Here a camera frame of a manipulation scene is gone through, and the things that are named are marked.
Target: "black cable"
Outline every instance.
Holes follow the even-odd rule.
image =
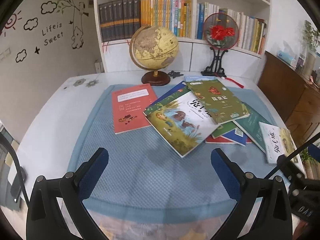
[[[293,159],[295,156],[297,156],[302,150],[307,148],[310,144],[314,143],[316,140],[320,138],[320,133],[317,133],[315,136],[313,136],[310,140],[306,141],[303,145],[301,145],[298,149],[296,149],[293,153],[291,153],[284,162],[279,166],[277,165],[272,171],[268,173],[267,176],[265,176],[265,179],[270,179],[272,175],[274,175],[279,169],[281,169],[284,165],[286,165],[291,159]]]
[[[12,148],[11,144],[8,142],[8,140],[4,137],[4,135],[2,133],[0,133],[0,144],[2,144],[4,146],[4,148],[10,153],[10,155],[11,155],[11,157],[13,159],[14,166],[16,166],[16,170],[17,170],[20,186],[21,186],[21,189],[22,189],[22,193],[23,193],[23,196],[24,196],[24,200],[26,201],[27,207],[29,207],[29,199],[28,199],[28,195],[27,195],[27,192],[26,192],[26,188],[24,186],[22,173],[21,173],[21,168],[20,168],[20,164],[19,164],[19,160],[18,160],[17,154],[16,154],[15,150]]]

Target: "decorative fan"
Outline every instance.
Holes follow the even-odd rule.
[[[205,20],[203,34],[205,40],[210,44],[210,49],[213,50],[214,57],[211,65],[201,72],[202,75],[226,77],[221,67],[221,60],[224,53],[238,42],[238,25],[229,15],[214,13]]]

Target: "blue desk mat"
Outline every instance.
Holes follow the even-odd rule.
[[[186,223],[228,214],[235,205],[211,166],[210,155],[221,148],[244,172],[258,178],[274,165],[254,144],[201,143],[185,158],[164,141],[153,127],[114,134],[111,92],[132,85],[112,85],[97,101],[73,150],[68,171],[88,161],[98,147],[109,152],[109,164],[91,197],[89,210],[138,223]],[[157,96],[173,85],[153,87]],[[229,88],[275,125],[267,107],[253,90]]]

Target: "white desk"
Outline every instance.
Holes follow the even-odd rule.
[[[92,108],[103,91],[114,84],[141,84],[141,77],[146,71],[112,72],[92,74],[69,78],[47,101],[39,114],[28,128],[17,151],[20,166],[27,174],[25,183],[30,198],[36,178],[44,175],[47,179],[61,178],[66,172],[69,160],[78,136],[84,126]],[[199,72],[181,72],[184,75],[201,75]],[[279,127],[285,127],[284,122],[271,105],[266,96],[250,79],[232,77],[244,85],[245,89],[254,90],[267,106]],[[74,86],[79,79],[86,79],[84,84]],[[99,82],[93,87],[86,87],[86,83],[97,79]],[[184,76],[172,79],[170,84],[178,84]],[[220,79],[229,87],[237,87],[231,81]],[[12,184],[16,174],[12,165],[8,180]]]

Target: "red flower embroidery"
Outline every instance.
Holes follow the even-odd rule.
[[[235,30],[231,27],[226,28],[226,35],[227,36],[234,36],[235,35]]]
[[[215,25],[211,28],[211,37],[214,40],[222,41],[226,35],[226,30],[221,25]]]

